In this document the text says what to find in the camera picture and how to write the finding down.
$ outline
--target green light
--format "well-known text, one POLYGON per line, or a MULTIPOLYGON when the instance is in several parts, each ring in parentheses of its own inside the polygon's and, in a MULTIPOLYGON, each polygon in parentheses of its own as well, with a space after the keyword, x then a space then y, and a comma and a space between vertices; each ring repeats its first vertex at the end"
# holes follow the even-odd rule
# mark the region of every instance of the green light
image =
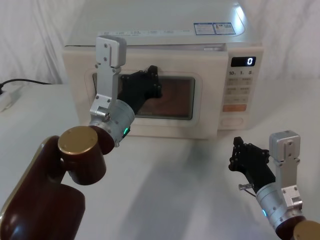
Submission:
POLYGON ((127 128, 124 130, 123 135, 126 135, 126 134, 128 133, 128 131, 129 131, 129 128, 127 127, 127 128))

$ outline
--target white wall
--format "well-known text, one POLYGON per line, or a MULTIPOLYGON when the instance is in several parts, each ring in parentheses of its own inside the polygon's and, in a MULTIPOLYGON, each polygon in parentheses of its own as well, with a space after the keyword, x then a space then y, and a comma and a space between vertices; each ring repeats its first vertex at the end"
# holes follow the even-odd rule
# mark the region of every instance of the white wall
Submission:
MULTIPOLYGON (((61 50, 84 2, 1 0, 0 82, 68 82, 61 50)), ((265 46, 261 81, 320 78, 319 0, 240 3, 265 46)))

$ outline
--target robotic hand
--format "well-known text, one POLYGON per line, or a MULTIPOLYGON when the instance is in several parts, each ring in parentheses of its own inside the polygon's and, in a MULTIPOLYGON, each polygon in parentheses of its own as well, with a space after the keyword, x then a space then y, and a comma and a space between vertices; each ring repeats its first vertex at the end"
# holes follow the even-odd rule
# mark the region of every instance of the robotic hand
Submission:
POLYGON ((104 156, 126 137, 135 113, 150 98, 162 96, 158 69, 150 66, 122 76, 126 41, 96 39, 97 94, 89 126, 76 126, 47 138, 0 212, 0 240, 72 240, 85 212, 85 197, 61 184, 65 173, 77 184, 91 185, 106 173, 104 156))
POLYGON ((263 150, 241 137, 235 137, 229 169, 245 175, 249 184, 239 184, 240 190, 252 188, 262 212, 282 240, 320 239, 320 224, 308 221, 302 213, 303 201, 297 187, 297 167, 300 163, 300 136, 293 131, 271 134, 269 150, 263 150), (274 158, 275 175, 267 163, 274 158))

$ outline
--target microwave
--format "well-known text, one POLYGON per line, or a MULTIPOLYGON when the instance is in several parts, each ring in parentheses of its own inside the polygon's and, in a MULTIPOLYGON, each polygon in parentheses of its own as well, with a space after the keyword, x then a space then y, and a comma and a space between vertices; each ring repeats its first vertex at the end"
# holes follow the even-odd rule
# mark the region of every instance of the microwave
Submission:
POLYGON ((121 75, 158 68, 162 97, 142 106, 130 135, 210 139, 248 127, 264 48, 237 2, 87 1, 63 50, 81 125, 91 120, 102 35, 127 42, 119 86, 121 75))

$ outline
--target microwave window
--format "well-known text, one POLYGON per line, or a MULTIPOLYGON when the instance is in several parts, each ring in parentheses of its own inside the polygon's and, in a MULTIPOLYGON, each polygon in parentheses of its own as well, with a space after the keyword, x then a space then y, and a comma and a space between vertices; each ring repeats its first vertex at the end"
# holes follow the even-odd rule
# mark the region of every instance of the microwave window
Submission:
MULTIPOLYGON (((122 90, 119 76, 118 92, 122 90)), ((93 75, 94 87, 97 74, 93 75)), ((159 76, 162 97, 148 99, 135 115, 137 118, 191 120, 193 117, 195 79, 187 76, 159 76)))

